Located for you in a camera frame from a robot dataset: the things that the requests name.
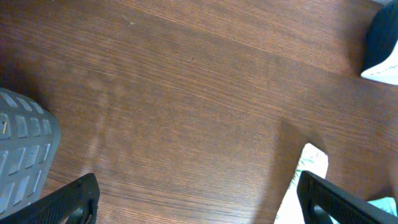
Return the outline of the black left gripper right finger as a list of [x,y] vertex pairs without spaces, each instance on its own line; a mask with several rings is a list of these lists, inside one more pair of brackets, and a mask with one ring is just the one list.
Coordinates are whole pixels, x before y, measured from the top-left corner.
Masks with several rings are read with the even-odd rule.
[[307,198],[301,204],[302,208],[306,205],[303,211],[305,223],[327,223],[328,212],[340,200],[357,198],[315,174],[309,173],[308,177]]

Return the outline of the white cream tube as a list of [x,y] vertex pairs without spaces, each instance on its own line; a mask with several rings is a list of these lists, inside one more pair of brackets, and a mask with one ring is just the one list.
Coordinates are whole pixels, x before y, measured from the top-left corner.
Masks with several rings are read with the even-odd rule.
[[302,200],[306,201],[308,192],[308,174],[312,173],[321,178],[326,177],[328,170],[328,155],[313,144],[307,143],[296,165],[294,174],[284,194],[280,207],[275,216],[274,224],[304,224],[305,216]]

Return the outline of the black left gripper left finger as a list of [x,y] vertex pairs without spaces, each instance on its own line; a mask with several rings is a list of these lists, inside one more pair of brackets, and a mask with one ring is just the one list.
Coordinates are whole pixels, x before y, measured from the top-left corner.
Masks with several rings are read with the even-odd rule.
[[1,219],[1,224],[95,224],[99,199],[98,181],[93,173],[88,173]]

